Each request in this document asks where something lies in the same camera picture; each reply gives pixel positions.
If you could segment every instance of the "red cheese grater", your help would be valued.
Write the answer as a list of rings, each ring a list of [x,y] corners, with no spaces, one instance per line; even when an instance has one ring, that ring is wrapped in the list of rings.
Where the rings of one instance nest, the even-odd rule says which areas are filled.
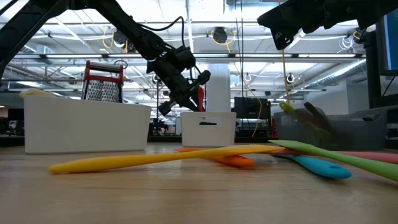
[[[106,77],[90,75],[90,70],[117,73],[119,77]],[[96,100],[106,102],[123,102],[123,66],[105,65],[86,62],[83,92],[83,100]]]

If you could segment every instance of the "gray container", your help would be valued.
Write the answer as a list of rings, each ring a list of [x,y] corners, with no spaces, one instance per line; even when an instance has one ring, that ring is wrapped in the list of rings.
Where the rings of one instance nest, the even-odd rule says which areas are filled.
[[[338,138],[320,137],[309,125],[285,112],[275,113],[278,139],[312,144],[332,151],[380,151],[387,133],[387,111],[327,116]]]

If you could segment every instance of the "white column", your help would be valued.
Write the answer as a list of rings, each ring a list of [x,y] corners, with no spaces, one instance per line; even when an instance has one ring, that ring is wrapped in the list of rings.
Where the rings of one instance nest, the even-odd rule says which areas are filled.
[[[227,63],[208,64],[207,112],[231,112],[231,90]]]

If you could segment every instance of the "table surface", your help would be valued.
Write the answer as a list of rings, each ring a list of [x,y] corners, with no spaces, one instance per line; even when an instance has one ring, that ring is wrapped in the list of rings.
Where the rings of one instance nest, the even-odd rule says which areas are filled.
[[[51,164],[146,151],[25,155],[0,148],[0,223],[397,223],[398,183],[346,166],[330,180],[286,159],[247,155],[238,169],[206,159],[85,174],[49,174]]]

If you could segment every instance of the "white storage container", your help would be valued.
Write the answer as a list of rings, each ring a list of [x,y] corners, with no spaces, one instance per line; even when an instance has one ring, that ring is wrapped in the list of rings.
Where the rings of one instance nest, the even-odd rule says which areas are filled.
[[[143,150],[149,106],[28,96],[25,152],[29,154]]]
[[[236,113],[181,113],[184,147],[232,146],[235,140]]]

